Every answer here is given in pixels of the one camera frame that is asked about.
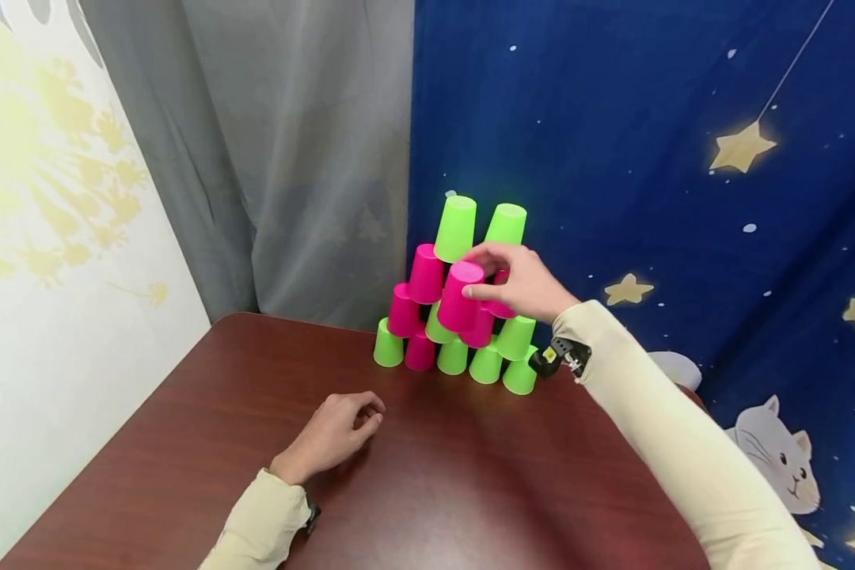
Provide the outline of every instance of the gray curtain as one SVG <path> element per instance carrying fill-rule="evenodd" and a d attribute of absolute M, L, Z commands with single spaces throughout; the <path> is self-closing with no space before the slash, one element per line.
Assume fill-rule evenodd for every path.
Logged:
<path fill-rule="evenodd" d="M 81 0 L 212 320 L 372 329 L 405 268 L 414 0 Z"/>

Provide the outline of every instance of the tabletop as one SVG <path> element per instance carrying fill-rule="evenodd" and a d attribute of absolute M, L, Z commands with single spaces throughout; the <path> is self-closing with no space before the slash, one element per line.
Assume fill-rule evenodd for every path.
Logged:
<path fill-rule="evenodd" d="M 194 569 L 232 505 L 331 393 L 373 390 L 378 436 L 314 478 L 287 570 L 707 568 L 653 476 L 562 370 L 528 397 L 381 368 L 373 335 L 237 313 L 135 412 L 1 570 Z"/>

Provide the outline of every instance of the blue curtain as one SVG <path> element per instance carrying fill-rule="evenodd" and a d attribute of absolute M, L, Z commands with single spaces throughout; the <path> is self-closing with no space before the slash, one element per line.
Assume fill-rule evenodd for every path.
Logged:
<path fill-rule="evenodd" d="M 409 252 L 446 192 L 479 238 L 523 205 L 855 568 L 855 2 L 422 1 L 415 38 Z"/>

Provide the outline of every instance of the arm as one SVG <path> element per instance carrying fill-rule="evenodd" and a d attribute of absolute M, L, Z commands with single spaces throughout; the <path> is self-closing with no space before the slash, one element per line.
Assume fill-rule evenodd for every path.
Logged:
<path fill-rule="evenodd" d="M 302 487 L 261 469 L 225 521 L 199 570 L 271 570 L 288 558 L 295 533 L 310 520 Z"/>
<path fill-rule="evenodd" d="M 274 570 L 311 518 L 304 481 L 338 466 L 374 436 L 386 407 L 373 392 L 326 398 L 287 450 L 237 500 L 199 570 Z"/>
<path fill-rule="evenodd" d="M 606 308 L 574 305 L 554 320 L 554 335 L 593 350 L 579 383 L 655 475 L 710 568 L 818 567 L 763 475 Z"/>

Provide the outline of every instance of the long sleeve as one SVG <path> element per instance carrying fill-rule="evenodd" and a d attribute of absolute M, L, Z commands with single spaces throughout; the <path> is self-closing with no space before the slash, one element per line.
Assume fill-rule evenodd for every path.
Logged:
<path fill-rule="evenodd" d="M 591 348 L 579 384 L 655 475 L 697 536 L 710 568 L 819 568 L 757 468 L 600 302 L 561 313 L 554 336 Z"/>
<path fill-rule="evenodd" d="M 199 570 L 274 570 L 288 558 L 291 540 L 310 516 L 303 488 L 261 469 Z"/>

